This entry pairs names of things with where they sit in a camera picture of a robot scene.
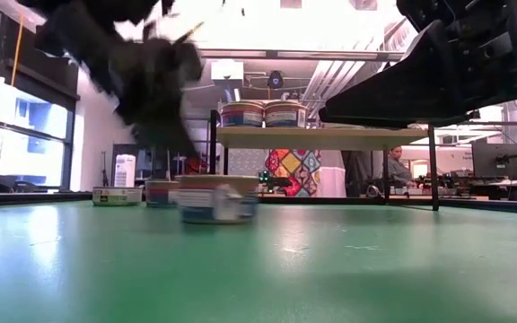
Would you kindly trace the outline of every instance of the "cylindrical container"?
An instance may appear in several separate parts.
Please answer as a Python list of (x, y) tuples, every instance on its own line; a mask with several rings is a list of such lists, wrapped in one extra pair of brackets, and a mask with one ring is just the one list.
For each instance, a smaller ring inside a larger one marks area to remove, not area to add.
[(135, 167), (136, 157), (134, 155), (117, 155), (113, 186), (116, 188), (132, 188), (135, 185)]
[(260, 102), (231, 102), (221, 109), (221, 124), (223, 127), (262, 127), (264, 112)]
[(257, 213), (259, 178), (180, 177), (179, 206), (186, 223), (245, 223)]
[(145, 195), (147, 207), (174, 206), (171, 192), (179, 189), (179, 182), (162, 179), (151, 179), (145, 183)]
[(291, 101), (272, 101), (265, 107), (266, 127), (306, 127), (306, 107)]
[(131, 206), (143, 200), (141, 188), (93, 188), (93, 205)]

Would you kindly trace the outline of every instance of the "pipe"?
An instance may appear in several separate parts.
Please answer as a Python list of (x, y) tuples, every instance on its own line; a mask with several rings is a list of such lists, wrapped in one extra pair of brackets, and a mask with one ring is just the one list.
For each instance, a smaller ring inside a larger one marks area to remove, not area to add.
[(302, 95), (303, 99), (309, 99), (312, 96), (312, 93), (319, 88), (320, 82), (322, 82), (322, 77), (326, 74), (326, 72), (330, 69), (332, 62), (330, 61), (320, 61), (316, 65), (316, 69), (314, 70), (314, 74), (312, 75), (311, 80), (306, 86), (306, 90)]
[[(336, 75), (336, 73), (340, 70), (344, 62), (341, 61), (335, 61), (332, 63), (332, 66), (330, 69), (326, 72), (326, 74), (322, 77), (322, 80), (320, 81), (319, 87), (314, 91), (314, 94), (312, 97), (314, 98), (321, 98), (324, 91), (329, 86), (329, 82), (331, 79), (333, 79)], [(310, 109), (314, 106), (314, 103), (309, 102), (306, 104), (306, 108)]]
[[(381, 41), (378, 41), (377, 39), (373, 39), (370, 41), (370, 43), (366, 46), (365, 50), (374, 51), (377, 49), (384, 50), (385, 44), (392, 41), (394, 37), (396, 36), (397, 32), (404, 26), (404, 24), (407, 22), (407, 19), (405, 17), (401, 18), (400, 21), (398, 21), (390, 30), (388, 30), (384, 37), (385, 39), (381, 39)], [(326, 100), (330, 97), (338, 94), (344, 87), (350, 82), (356, 74), (362, 69), (364, 64), (367, 62), (365, 61), (359, 61), (359, 62), (346, 62), (343, 69), (340, 71), (338, 77), (335, 79), (335, 81), (328, 87), (328, 89), (324, 92), (324, 95), (321, 97), (321, 99)], [(311, 105), (311, 113), (309, 115), (309, 118), (314, 118), (318, 111), (322, 109), (323, 104), (322, 103), (315, 103)]]

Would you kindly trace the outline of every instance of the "person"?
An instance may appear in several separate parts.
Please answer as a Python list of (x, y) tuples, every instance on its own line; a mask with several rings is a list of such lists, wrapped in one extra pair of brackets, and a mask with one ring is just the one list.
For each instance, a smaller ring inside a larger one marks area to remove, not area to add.
[(402, 157), (402, 147), (390, 149), (388, 156), (389, 177), (394, 179), (397, 185), (411, 186), (414, 183), (412, 172), (400, 161), (400, 157)]
[(360, 197), (366, 191), (365, 181), (372, 177), (371, 153), (342, 151), (345, 168), (346, 197)]

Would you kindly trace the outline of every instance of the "ceiling duct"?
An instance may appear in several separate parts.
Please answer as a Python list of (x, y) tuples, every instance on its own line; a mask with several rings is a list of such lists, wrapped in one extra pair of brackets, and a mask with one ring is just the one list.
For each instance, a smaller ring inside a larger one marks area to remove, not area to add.
[(330, 67), (332, 66), (332, 61), (319, 61), (316, 65), (316, 69), (314, 70), (314, 74), (312, 74), (312, 78), (309, 81), (309, 84), (306, 86), (306, 90), (304, 90), (304, 94), (302, 95), (303, 100), (316, 100), (314, 98), (313, 93), (320, 87), (323, 78), (326, 76)]
[[(324, 91), (329, 87), (329, 83), (331, 82), (331, 80), (339, 77), (339, 75), (337, 73), (341, 69), (343, 64), (344, 64), (344, 62), (341, 62), (341, 61), (335, 61), (332, 63), (332, 66), (330, 67), (330, 69), (326, 72), (324, 77), (322, 77), (322, 80), (320, 81), (319, 86), (316, 88), (316, 90), (314, 90), (314, 93), (311, 95), (311, 97), (314, 100), (318, 100), (319, 98), (321, 98)], [(306, 108), (310, 109), (312, 106), (314, 106), (314, 102), (306, 103)]]
[[(384, 41), (378, 42), (372, 40), (369, 45), (366, 46), (366, 50), (377, 50), (380, 51), (393, 51), (401, 50), (404, 48), (405, 42), (408, 39), (412, 26), (407, 22), (406, 18), (400, 19), (396, 23), (392, 23), (387, 26), (384, 34)], [(323, 103), (320, 100), (327, 100), (328, 98), (339, 94), (344, 89), (350, 88), (356, 83), (369, 78), (370, 76), (378, 73), (382, 70), (385, 63), (378, 62), (346, 62), (343, 68), (338, 72), (337, 77), (333, 80), (332, 84), (328, 88), (317, 89), (315, 92), (323, 92), (317, 102), (308, 104), (310, 115), (309, 118), (314, 118), (318, 113), (319, 109), (323, 107)]]

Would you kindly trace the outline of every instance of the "computer monitor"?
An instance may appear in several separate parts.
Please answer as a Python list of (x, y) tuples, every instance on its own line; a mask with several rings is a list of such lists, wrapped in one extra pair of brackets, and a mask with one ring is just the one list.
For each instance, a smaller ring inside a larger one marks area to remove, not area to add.
[(517, 144), (472, 144), (474, 175), (479, 178), (517, 179)]

